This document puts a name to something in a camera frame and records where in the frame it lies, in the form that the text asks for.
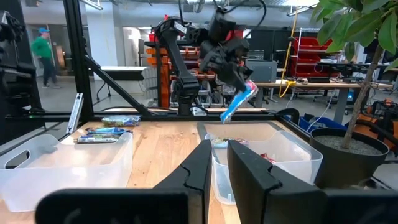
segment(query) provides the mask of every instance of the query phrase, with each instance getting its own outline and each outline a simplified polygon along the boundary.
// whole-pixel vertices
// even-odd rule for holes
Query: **plant pot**
[[[369,156],[341,151],[326,146],[315,139],[317,136],[344,137],[346,131],[335,128],[319,128],[311,132],[310,145],[323,154],[315,184],[320,188],[342,188],[356,185],[370,178],[379,165],[386,159],[389,148],[381,141],[359,133],[353,133],[353,139],[371,145],[381,152]]]

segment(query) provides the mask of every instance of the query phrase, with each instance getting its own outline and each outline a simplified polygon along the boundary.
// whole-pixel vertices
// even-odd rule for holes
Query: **wooden table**
[[[281,80],[276,80],[275,83],[256,83],[256,85],[259,87],[259,91],[256,96],[256,107],[262,107],[262,98],[264,97],[264,92],[261,87],[265,88],[276,88],[280,87],[280,82]],[[392,85],[388,84],[381,84],[381,83],[372,83],[372,88],[375,89],[385,89],[385,88],[392,88]],[[287,80],[282,81],[282,87],[287,87]],[[360,84],[357,83],[340,83],[340,82],[335,82],[335,81],[330,81],[330,83],[308,83],[308,84],[301,84],[301,83],[296,83],[294,85],[296,88],[317,88],[317,89],[322,89],[322,90],[333,90],[333,89],[338,89],[339,94],[338,94],[338,101],[337,101],[337,106],[336,106],[336,112],[335,112],[335,117],[334,121],[337,123],[341,124],[343,122],[343,117],[344,117],[344,112],[346,110],[346,105],[347,105],[347,97],[348,97],[348,92],[350,88],[361,88]]]
[[[245,127],[230,128],[230,125],[244,125]],[[206,129],[209,132],[218,132],[220,135],[222,133],[231,137],[239,135],[239,137],[249,141],[266,140],[278,129],[290,131],[277,121],[230,125],[222,126],[218,123],[219,127],[217,130],[208,130],[207,127]],[[85,134],[85,128],[98,126],[102,126],[102,124],[86,123],[63,140],[62,143],[73,144],[73,138]],[[197,130],[197,122],[142,122],[140,126],[128,129],[131,129],[134,134],[134,155],[132,158],[132,173],[127,188],[154,187],[167,177],[201,141]],[[248,129],[261,131],[247,132]],[[215,198],[213,190],[210,192],[208,214],[208,223],[210,224],[240,223],[236,206],[220,203]],[[11,213],[0,199],[0,223],[32,224],[34,223],[34,213]]]

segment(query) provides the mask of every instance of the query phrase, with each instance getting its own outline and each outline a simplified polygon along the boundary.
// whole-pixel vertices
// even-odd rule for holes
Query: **man walking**
[[[32,51],[36,54],[36,56],[38,56],[40,62],[43,64],[43,88],[50,87],[48,84],[50,77],[54,83],[53,88],[59,88],[57,85],[57,74],[51,60],[52,53],[50,44],[47,41],[48,37],[50,36],[49,32],[50,31],[45,28],[39,29],[40,36],[33,41]]]

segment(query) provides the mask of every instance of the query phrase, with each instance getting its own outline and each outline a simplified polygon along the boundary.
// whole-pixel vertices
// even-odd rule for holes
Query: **soil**
[[[349,149],[344,149],[341,146],[343,142],[343,137],[339,136],[317,136],[315,137],[317,141],[320,143],[332,147],[333,149],[360,154],[360,155],[367,155],[367,156],[377,156],[381,155],[381,152],[375,149],[374,147],[363,143],[361,141],[357,141],[355,139],[351,139],[351,144],[349,145]]]

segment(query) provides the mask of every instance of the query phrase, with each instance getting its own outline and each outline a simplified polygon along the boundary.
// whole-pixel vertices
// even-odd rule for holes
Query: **green shirt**
[[[33,41],[32,51],[39,57],[51,58],[51,48],[47,40],[43,37],[38,37]]]

